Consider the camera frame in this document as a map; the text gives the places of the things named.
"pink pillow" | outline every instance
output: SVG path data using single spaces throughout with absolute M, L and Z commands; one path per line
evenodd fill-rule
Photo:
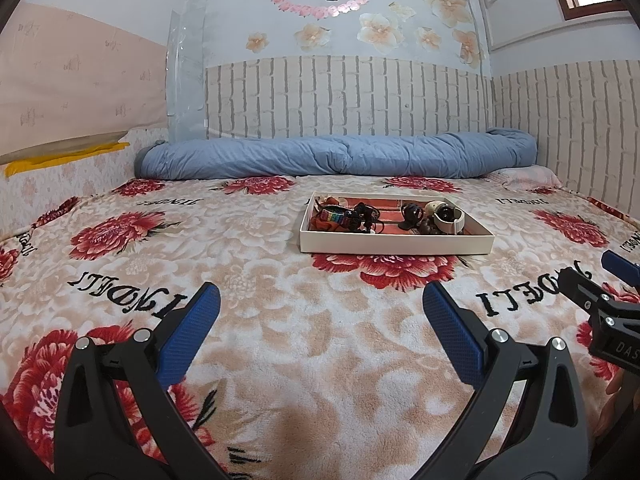
M 492 171 L 484 175 L 484 178 L 513 190 L 562 187 L 562 182 L 553 171 L 535 164 L 528 168 L 504 168 Z

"brick wallpaper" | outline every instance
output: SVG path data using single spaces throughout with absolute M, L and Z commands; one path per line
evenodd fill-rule
M 484 78 L 363 56 L 271 57 L 207 69 L 211 137 L 421 136 L 485 131 Z
M 494 78 L 497 126 L 531 132 L 538 164 L 640 218 L 639 61 L 592 61 Z

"blue gripper pad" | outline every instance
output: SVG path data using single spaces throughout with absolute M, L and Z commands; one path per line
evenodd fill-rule
M 476 390 L 480 388 L 484 382 L 484 350 L 460 314 L 468 312 L 480 325 L 481 321 L 472 312 L 460 309 L 440 282 L 424 288 L 422 307 L 460 380 Z M 481 330 L 488 332 L 484 325 Z
M 602 254 L 602 268 L 629 286 L 640 286 L 640 267 L 613 251 L 604 251 Z
M 220 291 L 215 285 L 201 288 L 192 301 L 193 306 L 160 349 L 156 377 L 164 390 L 186 375 L 220 313 Z

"red flower print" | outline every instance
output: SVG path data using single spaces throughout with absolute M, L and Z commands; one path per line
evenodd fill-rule
M 606 247 L 609 241 L 600 231 L 596 224 L 587 222 L 579 216 L 565 215 L 561 212 L 551 213 L 544 210 L 532 211 L 532 213 L 542 220 L 549 227 L 560 231 L 572 242 L 583 244 L 587 242 L 592 247 Z
M 575 335 L 575 339 L 582 346 L 589 347 L 592 340 L 592 330 L 591 326 L 587 321 L 584 321 L 578 325 L 578 332 Z M 593 367 L 593 373 L 596 377 L 604 379 L 605 381 L 610 381 L 613 379 L 613 376 L 620 369 L 620 367 L 605 361 L 604 359 L 600 359 L 599 357 L 591 357 L 589 364 Z
M 0 283 L 4 282 L 14 270 L 14 265 L 18 261 L 17 249 L 5 251 L 0 247 Z
M 618 292 L 615 288 L 613 288 L 609 283 L 602 283 L 602 289 L 606 291 L 607 294 L 613 296 L 616 301 L 626 301 L 627 303 L 639 303 L 640 304 L 640 296 L 638 294 L 629 292 L 625 288 L 622 288 L 622 292 Z
M 127 390 L 127 395 L 130 396 L 130 398 L 133 400 L 133 393 L 131 392 L 131 389 L 127 387 Z M 178 411 L 182 415 L 182 418 L 187 422 L 189 426 L 193 427 L 193 423 L 195 422 L 199 411 L 198 405 L 193 395 L 191 395 L 187 391 L 183 383 L 173 384 L 172 386 L 169 386 L 168 393 L 174 401 L 176 408 L 178 408 Z M 158 444 L 156 444 L 156 441 L 153 439 L 149 428 L 146 426 L 145 421 L 140 416 L 140 412 L 137 411 L 136 414 L 137 418 L 134 420 L 129 417 L 128 413 L 127 417 L 129 417 L 131 429 L 133 430 L 133 434 L 140 444 L 142 451 L 144 451 L 146 455 L 149 455 L 156 460 L 166 462 L 164 456 L 162 456 L 162 452 L 160 451 Z M 199 426 L 198 428 L 196 428 L 195 433 L 204 447 L 212 446 L 212 444 L 214 443 L 214 440 L 212 439 L 211 434 L 209 433 L 209 430 L 207 430 L 207 428 Z
M 94 328 L 87 335 L 93 337 L 96 344 L 103 344 L 122 342 L 133 332 L 133 327 L 127 324 Z M 25 348 L 18 371 L 4 396 L 0 396 L 0 402 L 16 428 L 36 455 L 51 469 L 53 469 L 53 429 L 60 387 L 66 364 L 77 339 L 78 334 L 71 330 L 54 330 L 36 344 Z M 115 381 L 115 386 L 140 447 L 147 455 L 162 460 L 158 446 L 142 420 L 129 385 L 124 381 Z M 171 386 L 169 394 L 184 420 L 191 426 L 191 422 L 198 415 L 194 397 L 183 383 Z M 199 427 L 196 435 L 205 447 L 213 444 L 213 439 L 206 428 Z
M 225 189 L 225 194 L 244 189 L 250 195 L 270 195 L 286 191 L 294 184 L 295 182 L 283 176 L 250 176 L 233 182 L 225 182 L 222 186 Z
M 327 272 L 360 269 L 360 279 L 376 288 L 392 286 L 405 292 L 429 282 L 453 279 L 455 256 L 354 256 L 314 254 L 313 266 Z
M 53 222 L 56 218 L 60 218 L 62 215 L 65 215 L 69 211 L 71 211 L 76 206 L 76 204 L 78 204 L 78 202 L 80 202 L 80 199 L 77 196 L 68 198 L 62 204 L 60 204 L 58 209 L 54 209 L 53 211 L 44 213 L 44 215 L 42 215 L 33 224 L 31 224 L 31 227 L 35 229 L 36 227 L 42 227 L 49 222 Z
M 392 176 L 385 179 L 385 187 L 409 187 L 411 189 L 431 189 L 442 193 L 460 193 L 462 190 L 452 183 L 439 178 L 424 176 Z
M 604 212 L 609 213 L 610 215 L 613 215 L 616 218 L 620 218 L 621 220 L 625 219 L 626 215 L 624 213 L 618 211 L 617 209 L 611 207 L 610 205 L 605 204 L 604 202 L 601 202 L 597 198 L 594 198 L 593 196 L 588 196 L 587 200 L 591 202 L 594 206 L 596 206 L 598 209 L 602 209 Z
M 159 180 L 149 180 L 146 178 L 132 178 L 128 182 L 122 184 L 113 190 L 122 196 L 146 195 L 150 191 L 158 191 L 164 189 L 165 183 Z
M 552 187 L 536 187 L 534 189 L 527 189 L 527 191 L 538 195 L 553 195 L 553 193 L 556 192 Z
M 87 227 L 71 238 L 75 248 L 69 256 L 76 260 L 95 260 L 113 251 L 122 251 L 129 242 L 142 240 L 152 229 L 162 228 L 164 213 L 123 213 L 95 227 Z

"white watch strap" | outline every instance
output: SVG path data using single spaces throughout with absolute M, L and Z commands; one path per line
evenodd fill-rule
M 456 213 L 459 211 L 460 217 L 456 218 L 453 222 L 445 222 L 438 218 L 437 214 L 433 215 L 433 222 L 436 224 L 436 227 L 447 235 L 457 235 L 465 228 L 465 212 L 457 207 L 454 208 L 454 211 Z

